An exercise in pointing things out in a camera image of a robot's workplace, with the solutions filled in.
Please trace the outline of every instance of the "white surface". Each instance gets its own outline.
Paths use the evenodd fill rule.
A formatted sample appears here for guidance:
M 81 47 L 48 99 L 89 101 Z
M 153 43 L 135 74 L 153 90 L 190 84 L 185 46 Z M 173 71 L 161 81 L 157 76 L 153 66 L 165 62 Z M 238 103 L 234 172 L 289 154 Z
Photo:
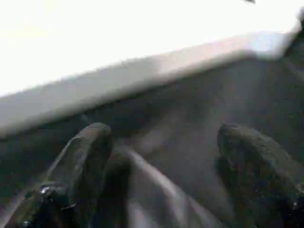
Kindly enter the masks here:
M 238 0 L 2 1 L 0 135 L 232 52 L 271 46 L 276 55 L 296 25 L 295 7 L 284 8 L 270 13 Z

